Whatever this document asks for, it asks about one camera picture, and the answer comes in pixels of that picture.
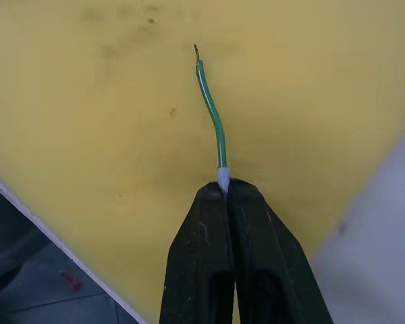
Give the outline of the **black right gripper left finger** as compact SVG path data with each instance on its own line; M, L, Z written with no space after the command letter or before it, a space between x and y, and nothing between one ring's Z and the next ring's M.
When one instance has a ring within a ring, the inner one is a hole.
M235 275L226 201L215 182L196 193L169 248L160 323L231 323Z

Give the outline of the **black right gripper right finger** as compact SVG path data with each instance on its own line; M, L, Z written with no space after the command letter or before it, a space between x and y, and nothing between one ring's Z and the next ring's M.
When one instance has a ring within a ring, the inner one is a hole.
M332 323L300 243L257 187L233 179L227 211L241 323Z

